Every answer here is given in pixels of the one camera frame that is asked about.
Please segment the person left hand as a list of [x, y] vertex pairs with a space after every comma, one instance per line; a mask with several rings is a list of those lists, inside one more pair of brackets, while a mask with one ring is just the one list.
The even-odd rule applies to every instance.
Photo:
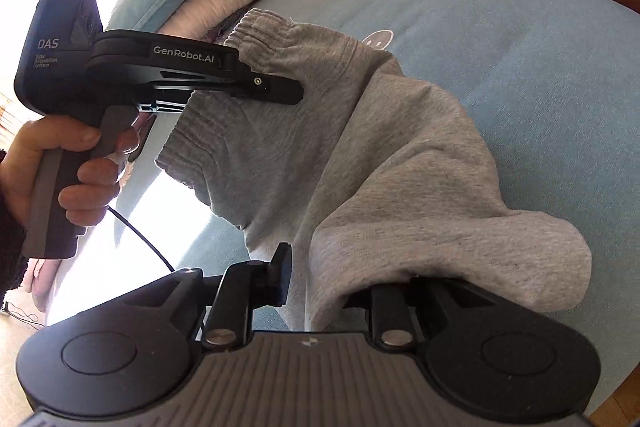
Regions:
[[78, 227], [97, 225], [119, 193], [122, 163], [137, 150], [134, 128], [120, 132], [111, 152], [115, 159], [93, 158], [101, 131], [68, 116], [46, 116], [26, 122], [1, 161], [1, 194], [9, 214], [29, 228], [37, 200], [39, 173], [53, 174], [50, 198], [58, 200], [66, 220]]

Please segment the person left forearm black sleeve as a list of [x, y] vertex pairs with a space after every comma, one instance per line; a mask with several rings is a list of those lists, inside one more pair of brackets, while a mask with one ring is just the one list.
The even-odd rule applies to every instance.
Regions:
[[28, 261], [22, 247], [28, 227], [34, 174], [17, 142], [1, 152], [1, 298], [21, 285]]

